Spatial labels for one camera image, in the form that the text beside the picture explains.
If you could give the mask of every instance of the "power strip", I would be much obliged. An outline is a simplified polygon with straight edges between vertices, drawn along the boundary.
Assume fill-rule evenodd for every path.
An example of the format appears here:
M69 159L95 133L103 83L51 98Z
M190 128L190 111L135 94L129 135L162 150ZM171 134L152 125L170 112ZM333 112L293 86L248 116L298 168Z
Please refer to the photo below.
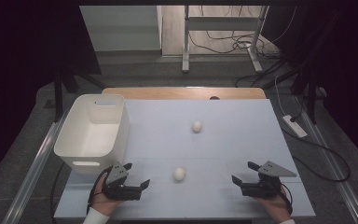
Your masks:
M289 128L297 135L297 137L305 137L307 133L297 124L297 122L292 122L290 119L292 116L286 115L283 117L284 122L289 126Z

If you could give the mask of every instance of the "table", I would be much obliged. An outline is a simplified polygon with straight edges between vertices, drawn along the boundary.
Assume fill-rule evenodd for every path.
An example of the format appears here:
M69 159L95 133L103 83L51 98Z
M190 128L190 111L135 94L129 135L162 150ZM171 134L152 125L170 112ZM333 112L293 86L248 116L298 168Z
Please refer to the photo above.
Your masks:
M260 204L241 196L231 175L257 182L257 173L246 162L262 165L267 159L298 173L272 106L260 89L112 88L103 93L126 99L131 127L125 161L133 163L126 183L136 186L151 179L141 200L122 204L114 219L266 217ZM213 96L221 100L209 100ZM201 133L186 126L194 118L204 123ZM180 165L187 176L176 183L172 170ZM55 217L83 219L95 178L72 172ZM300 177L281 180L292 191L293 216L314 216Z

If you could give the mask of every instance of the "white egg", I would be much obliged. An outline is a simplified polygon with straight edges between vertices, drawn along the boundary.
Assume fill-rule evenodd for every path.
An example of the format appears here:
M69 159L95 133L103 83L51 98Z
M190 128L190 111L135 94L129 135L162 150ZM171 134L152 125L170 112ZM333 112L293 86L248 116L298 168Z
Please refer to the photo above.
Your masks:
M196 133L199 133L202 129L202 124L199 120L196 120L193 122L193 131L196 132Z
M175 169L175 172L173 172L173 177L177 180L177 181L181 181L185 178L186 176L186 171L184 168L182 167L178 167Z

